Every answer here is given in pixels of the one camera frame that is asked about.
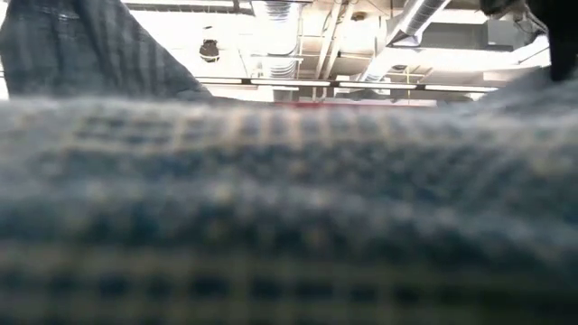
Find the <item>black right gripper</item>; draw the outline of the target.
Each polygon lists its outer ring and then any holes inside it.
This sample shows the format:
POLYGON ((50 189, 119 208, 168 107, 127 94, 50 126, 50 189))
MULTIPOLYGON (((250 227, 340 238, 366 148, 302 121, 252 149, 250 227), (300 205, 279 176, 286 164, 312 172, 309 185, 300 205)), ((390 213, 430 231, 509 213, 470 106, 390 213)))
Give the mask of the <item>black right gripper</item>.
POLYGON ((569 79, 577 66, 577 0, 527 0, 527 6, 547 29, 551 80, 569 79))

